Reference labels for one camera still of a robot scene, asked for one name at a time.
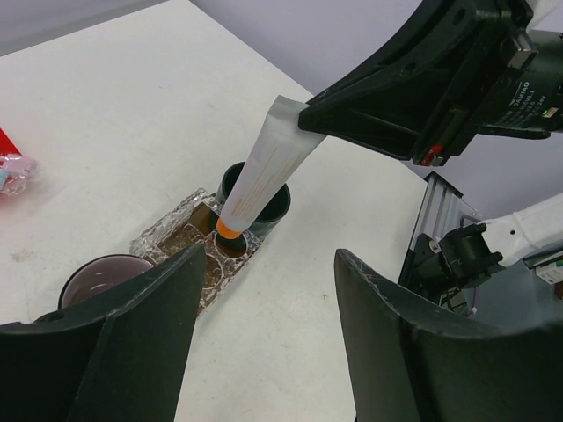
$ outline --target table surface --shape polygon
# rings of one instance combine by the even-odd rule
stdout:
[[[0,202],[0,323],[54,310],[84,262],[213,192],[277,95],[311,96],[187,0],[2,57],[0,80],[0,127],[43,168]],[[334,252],[396,280],[425,184],[328,138],[289,187],[289,214],[197,322],[176,420],[353,420]]]

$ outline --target tube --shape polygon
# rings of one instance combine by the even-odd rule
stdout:
[[[288,181],[326,135],[301,130],[305,103],[279,96],[270,107],[258,139],[217,222],[222,237],[234,239],[248,229],[266,204]]]

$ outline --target gray wall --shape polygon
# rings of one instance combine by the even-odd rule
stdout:
[[[194,0],[313,93],[380,48],[419,2]],[[562,22],[560,6],[539,28],[563,31]],[[440,173],[484,215],[499,216],[563,191],[561,163],[563,135],[539,142],[480,136]]]
[[[0,56],[164,0],[0,0]]]

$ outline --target white tube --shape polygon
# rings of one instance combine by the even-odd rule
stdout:
[[[279,96],[270,108],[237,183],[223,205],[217,231],[235,238],[248,229],[303,160],[326,138],[301,130],[305,103]]]

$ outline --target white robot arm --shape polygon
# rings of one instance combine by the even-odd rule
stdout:
[[[563,193],[532,207],[483,222],[482,234],[491,252],[502,254],[507,267],[535,251],[563,240]]]

